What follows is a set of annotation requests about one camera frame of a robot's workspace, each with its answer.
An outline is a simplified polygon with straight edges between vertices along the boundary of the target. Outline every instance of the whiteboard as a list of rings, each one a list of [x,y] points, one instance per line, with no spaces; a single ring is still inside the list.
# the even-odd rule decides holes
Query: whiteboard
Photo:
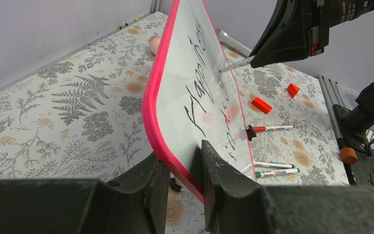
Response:
[[[142,112],[154,152],[201,201],[202,139],[239,171],[253,163],[236,81],[219,72],[227,65],[203,1],[175,0]]]

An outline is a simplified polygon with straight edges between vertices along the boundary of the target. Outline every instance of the wall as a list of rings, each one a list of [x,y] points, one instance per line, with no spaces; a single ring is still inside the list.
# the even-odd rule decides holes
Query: wall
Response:
[[[168,14],[172,0],[162,0]],[[252,49],[262,36],[276,5],[275,0],[205,0],[215,27]],[[325,53],[288,62],[311,76],[323,75],[357,91],[374,81],[374,11],[330,30]]]
[[[151,0],[0,0],[0,88],[150,7]]]

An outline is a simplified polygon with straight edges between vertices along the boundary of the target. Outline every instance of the floral tablecloth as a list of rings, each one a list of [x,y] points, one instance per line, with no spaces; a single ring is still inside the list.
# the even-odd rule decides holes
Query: floral tablecloth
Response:
[[[0,179],[108,181],[146,158],[152,149],[141,103],[154,60],[148,39],[162,34],[166,20],[154,13],[1,91]],[[348,184],[316,79],[281,64],[240,68],[234,75],[247,124],[297,126],[251,142],[255,160],[301,169],[259,183]],[[285,89],[289,83],[301,88],[295,99]],[[253,107],[254,97],[272,105],[272,112]],[[203,205],[188,191],[170,190],[166,224],[166,233],[205,233]]]

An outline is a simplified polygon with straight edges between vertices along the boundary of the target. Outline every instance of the orange block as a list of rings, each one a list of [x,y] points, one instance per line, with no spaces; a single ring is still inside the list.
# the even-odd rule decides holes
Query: orange block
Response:
[[[268,114],[273,107],[271,107],[269,104],[264,102],[260,97],[255,98],[252,101],[253,106],[257,107],[259,110],[263,111],[263,113]]]
[[[294,84],[289,84],[289,87],[287,87],[287,91],[289,92],[290,96],[294,98],[296,94],[298,94],[300,88],[295,86]]]

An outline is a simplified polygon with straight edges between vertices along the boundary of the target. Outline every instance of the brown cap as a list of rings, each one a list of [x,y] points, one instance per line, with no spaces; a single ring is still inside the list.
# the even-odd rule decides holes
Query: brown cap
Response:
[[[354,164],[357,162],[357,156],[354,149],[345,147],[340,150],[340,158],[343,163]]]

